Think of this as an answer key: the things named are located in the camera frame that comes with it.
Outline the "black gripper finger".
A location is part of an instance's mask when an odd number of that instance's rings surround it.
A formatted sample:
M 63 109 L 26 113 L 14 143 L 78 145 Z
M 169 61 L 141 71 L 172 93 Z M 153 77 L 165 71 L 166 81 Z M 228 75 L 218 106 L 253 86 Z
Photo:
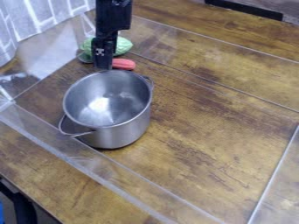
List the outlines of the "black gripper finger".
M 116 38 L 93 38 L 90 41 L 93 65 L 100 70 L 112 69 L 112 59 L 117 48 Z

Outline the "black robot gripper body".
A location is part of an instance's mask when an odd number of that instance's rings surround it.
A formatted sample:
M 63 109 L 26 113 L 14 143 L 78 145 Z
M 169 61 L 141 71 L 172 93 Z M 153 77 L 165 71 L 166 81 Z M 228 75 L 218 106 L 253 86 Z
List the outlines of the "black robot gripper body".
M 108 39 L 130 28 L 132 0 L 96 0 L 96 37 Z

